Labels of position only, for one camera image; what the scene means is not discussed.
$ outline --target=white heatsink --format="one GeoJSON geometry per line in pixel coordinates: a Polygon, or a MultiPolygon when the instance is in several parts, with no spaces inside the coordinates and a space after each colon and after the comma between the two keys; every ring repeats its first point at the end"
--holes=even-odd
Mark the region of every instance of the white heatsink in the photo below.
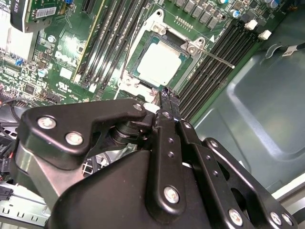
{"type": "Polygon", "coordinates": [[[33,58],[38,33],[22,33],[10,24],[10,14],[0,10],[0,52],[13,59],[30,62],[33,58]]]}

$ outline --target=motherboard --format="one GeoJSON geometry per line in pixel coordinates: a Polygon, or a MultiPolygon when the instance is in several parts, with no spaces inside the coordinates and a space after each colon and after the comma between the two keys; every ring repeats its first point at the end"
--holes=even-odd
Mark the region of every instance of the motherboard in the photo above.
{"type": "Polygon", "coordinates": [[[0,0],[0,95],[39,105],[170,87],[194,120],[285,16],[279,0],[0,0]]]}

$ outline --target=capacitor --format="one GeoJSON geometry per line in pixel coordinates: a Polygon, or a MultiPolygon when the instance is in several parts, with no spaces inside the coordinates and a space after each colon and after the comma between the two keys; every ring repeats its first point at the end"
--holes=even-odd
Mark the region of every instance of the capacitor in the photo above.
{"type": "Polygon", "coordinates": [[[270,3],[270,2],[272,2],[272,0],[262,0],[262,3],[268,4],[268,3],[270,3]]]}
{"type": "Polygon", "coordinates": [[[238,10],[231,10],[230,15],[232,18],[239,18],[240,12],[238,10]]]}
{"type": "Polygon", "coordinates": [[[218,0],[219,4],[226,4],[229,0],[218,0]]]}
{"type": "Polygon", "coordinates": [[[275,9],[276,7],[278,7],[279,2],[276,0],[272,0],[270,3],[267,4],[267,6],[271,9],[275,9]]]}
{"type": "Polygon", "coordinates": [[[49,74],[48,69],[44,68],[44,69],[38,70],[38,76],[41,78],[46,77],[48,74],[49,74]]]}

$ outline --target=black metal arm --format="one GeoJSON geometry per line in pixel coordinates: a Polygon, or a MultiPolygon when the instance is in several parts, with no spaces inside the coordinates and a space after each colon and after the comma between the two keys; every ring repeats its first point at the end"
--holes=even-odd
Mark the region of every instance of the black metal arm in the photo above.
{"type": "Polygon", "coordinates": [[[19,127],[11,172],[52,209],[50,229],[297,228],[293,217],[215,139],[159,111],[115,100],[33,108],[19,127]],[[128,143],[138,151],[83,178],[85,158],[128,143]]]}

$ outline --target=screw head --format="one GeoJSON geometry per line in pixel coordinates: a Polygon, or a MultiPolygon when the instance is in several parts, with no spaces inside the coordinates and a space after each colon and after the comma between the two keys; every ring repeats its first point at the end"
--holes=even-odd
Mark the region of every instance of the screw head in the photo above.
{"type": "Polygon", "coordinates": [[[275,212],[271,212],[270,216],[277,225],[282,225],[280,217],[275,212]]]}
{"type": "Polygon", "coordinates": [[[290,226],[293,225],[291,219],[286,214],[282,214],[282,217],[290,226]]]}
{"type": "Polygon", "coordinates": [[[164,196],[168,202],[176,204],[179,202],[179,194],[173,187],[167,186],[164,189],[164,196]]]}
{"type": "Polygon", "coordinates": [[[166,111],[164,111],[162,114],[167,118],[171,118],[171,115],[166,111]]]}
{"type": "Polygon", "coordinates": [[[141,107],[140,104],[134,104],[133,107],[134,107],[135,109],[137,109],[138,111],[141,111],[141,110],[142,110],[142,107],[141,107]]]}
{"type": "Polygon", "coordinates": [[[211,141],[211,144],[212,144],[212,146],[214,146],[214,147],[218,147],[218,144],[217,144],[214,140],[211,141]]]}
{"type": "Polygon", "coordinates": [[[70,145],[79,146],[83,142],[83,138],[76,132],[71,132],[66,135],[66,141],[70,145]]]}
{"type": "Polygon", "coordinates": [[[189,124],[189,123],[184,123],[184,125],[185,125],[186,128],[189,128],[189,129],[192,128],[191,124],[189,124]]]}
{"type": "Polygon", "coordinates": [[[238,213],[238,211],[236,211],[235,209],[229,210],[229,216],[230,216],[232,222],[234,224],[236,224],[237,226],[241,227],[243,225],[243,219],[240,216],[240,214],[238,213]]]}
{"type": "Polygon", "coordinates": [[[56,121],[50,117],[42,117],[37,123],[43,129],[53,129],[56,126],[56,121]]]}

